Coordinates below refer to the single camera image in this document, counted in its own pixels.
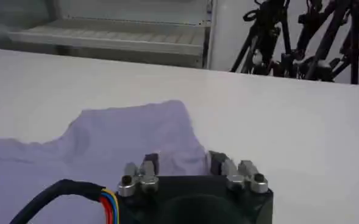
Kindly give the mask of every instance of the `white tabletop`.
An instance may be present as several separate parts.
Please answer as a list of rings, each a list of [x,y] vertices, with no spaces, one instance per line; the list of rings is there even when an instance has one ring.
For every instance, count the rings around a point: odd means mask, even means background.
[[[169,99],[207,149],[267,176],[274,223],[359,223],[359,86],[0,50],[0,137],[45,142],[83,109]]]

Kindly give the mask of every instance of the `black cable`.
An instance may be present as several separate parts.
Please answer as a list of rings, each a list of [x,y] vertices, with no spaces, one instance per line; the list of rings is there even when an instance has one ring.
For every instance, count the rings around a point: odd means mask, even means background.
[[[43,207],[61,195],[80,195],[99,202],[103,188],[104,187],[100,185],[88,182],[60,180],[34,197],[33,200],[14,217],[10,224],[26,224]]]

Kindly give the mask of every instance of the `silver bolt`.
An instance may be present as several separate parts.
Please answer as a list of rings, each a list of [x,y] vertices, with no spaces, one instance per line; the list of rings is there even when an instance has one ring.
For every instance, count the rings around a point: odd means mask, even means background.
[[[130,197],[135,194],[136,181],[132,176],[123,176],[121,182],[117,186],[118,194],[122,197]]]
[[[244,189],[244,177],[242,175],[228,175],[227,187],[230,190]]]
[[[157,192],[159,187],[159,178],[155,176],[143,176],[140,180],[143,192]]]
[[[265,176],[260,173],[255,174],[251,179],[251,190],[259,194],[269,191],[268,181]]]

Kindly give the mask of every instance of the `shelf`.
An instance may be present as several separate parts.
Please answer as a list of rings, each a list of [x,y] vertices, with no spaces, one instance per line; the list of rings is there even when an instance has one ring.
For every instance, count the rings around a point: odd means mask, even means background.
[[[0,37],[6,37],[10,32],[36,26],[41,20],[31,15],[0,13]]]
[[[204,32],[204,27],[191,25],[60,19],[9,37],[30,43],[202,55]]]

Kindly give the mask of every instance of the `lavender cloth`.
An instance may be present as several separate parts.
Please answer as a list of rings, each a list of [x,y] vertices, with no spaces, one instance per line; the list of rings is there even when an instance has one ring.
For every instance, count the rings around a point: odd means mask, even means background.
[[[116,189],[126,163],[159,152],[161,175],[207,174],[204,148],[182,102],[85,110],[44,144],[0,139],[0,223],[8,223],[50,184],[70,178]],[[62,196],[31,223],[105,223],[98,203]]]

